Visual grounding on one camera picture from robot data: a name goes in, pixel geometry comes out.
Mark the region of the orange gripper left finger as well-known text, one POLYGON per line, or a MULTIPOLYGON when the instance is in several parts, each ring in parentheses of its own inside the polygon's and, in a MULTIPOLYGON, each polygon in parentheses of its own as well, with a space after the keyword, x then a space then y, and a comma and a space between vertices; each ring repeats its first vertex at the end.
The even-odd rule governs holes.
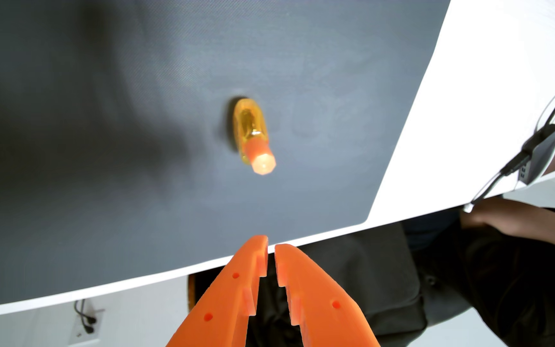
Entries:
POLYGON ((267 262, 267 236, 251 237, 207 288, 167 346, 245 346, 267 262))

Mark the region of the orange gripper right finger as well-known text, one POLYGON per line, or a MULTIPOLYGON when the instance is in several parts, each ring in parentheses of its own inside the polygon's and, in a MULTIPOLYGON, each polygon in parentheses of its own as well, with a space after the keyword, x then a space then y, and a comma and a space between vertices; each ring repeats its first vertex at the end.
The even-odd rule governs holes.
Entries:
POLYGON ((304 346, 380 346, 359 305, 303 251, 278 244, 274 256, 304 346))

